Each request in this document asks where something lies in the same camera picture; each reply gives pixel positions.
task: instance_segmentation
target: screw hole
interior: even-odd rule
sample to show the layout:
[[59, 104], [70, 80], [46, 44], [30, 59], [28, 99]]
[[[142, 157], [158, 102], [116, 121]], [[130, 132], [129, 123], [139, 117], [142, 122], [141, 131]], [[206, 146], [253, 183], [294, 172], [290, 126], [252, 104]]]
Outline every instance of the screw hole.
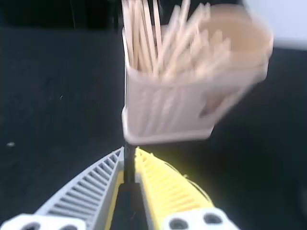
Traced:
[[73, 226], [73, 225], [66, 225], [63, 228], [61, 228], [60, 230], [78, 230], [77, 227]]
[[37, 222], [31, 222], [22, 228], [22, 230], [39, 230], [39, 229], [40, 229], [40, 224]]
[[188, 223], [182, 219], [173, 219], [169, 223], [169, 227], [172, 230], [181, 230], [181, 229], [188, 229]]
[[221, 224], [223, 222], [219, 216], [212, 213], [206, 214], [203, 219], [207, 224]]

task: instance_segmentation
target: ribbed plastic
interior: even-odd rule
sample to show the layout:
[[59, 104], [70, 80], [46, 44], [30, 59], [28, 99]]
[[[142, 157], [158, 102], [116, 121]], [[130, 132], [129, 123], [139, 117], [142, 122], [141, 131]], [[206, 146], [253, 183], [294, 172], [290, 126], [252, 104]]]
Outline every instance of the ribbed plastic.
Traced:
[[135, 168], [136, 181], [142, 185], [149, 229], [162, 229], [164, 219], [176, 212], [213, 207], [181, 174], [139, 148]]
[[100, 159], [57, 191], [35, 214], [79, 218], [87, 230], [105, 229], [124, 148]]

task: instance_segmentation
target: yellow plastic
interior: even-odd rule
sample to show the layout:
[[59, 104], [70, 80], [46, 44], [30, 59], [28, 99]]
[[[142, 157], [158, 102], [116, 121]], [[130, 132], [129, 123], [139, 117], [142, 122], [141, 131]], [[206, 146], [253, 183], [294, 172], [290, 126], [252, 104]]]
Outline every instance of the yellow plastic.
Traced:
[[155, 230], [175, 212], [214, 207], [205, 192], [200, 192], [176, 169], [152, 154], [137, 148], [135, 170], [141, 176], [144, 194]]

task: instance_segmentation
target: white wall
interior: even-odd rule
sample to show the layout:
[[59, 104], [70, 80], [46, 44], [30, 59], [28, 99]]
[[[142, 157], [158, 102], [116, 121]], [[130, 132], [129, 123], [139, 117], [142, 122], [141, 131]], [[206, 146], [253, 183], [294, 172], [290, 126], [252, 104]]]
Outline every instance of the white wall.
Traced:
[[307, 49], [307, 0], [245, 0], [274, 32], [276, 44]]

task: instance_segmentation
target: dark background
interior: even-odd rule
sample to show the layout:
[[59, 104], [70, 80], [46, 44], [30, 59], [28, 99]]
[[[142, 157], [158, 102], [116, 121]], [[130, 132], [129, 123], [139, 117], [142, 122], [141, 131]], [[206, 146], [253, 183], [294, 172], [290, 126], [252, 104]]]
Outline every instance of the dark background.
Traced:
[[[240, 3], [240, 0], [192, 0], [200, 3]], [[180, 0], [160, 0], [161, 20], [167, 23]], [[121, 26], [121, 0], [1, 0], [0, 24], [21, 27], [105, 30]]]
[[[111, 1], [0, 4], [2, 223], [35, 212], [124, 145], [124, 59], [114, 20], [120, 6]], [[163, 21], [173, 4], [161, 2]], [[188, 174], [243, 230], [306, 229], [296, 200], [307, 183], [306, 58], [306, 51], [275, 48], [267, 79], [209, 139], [143, 148]]]

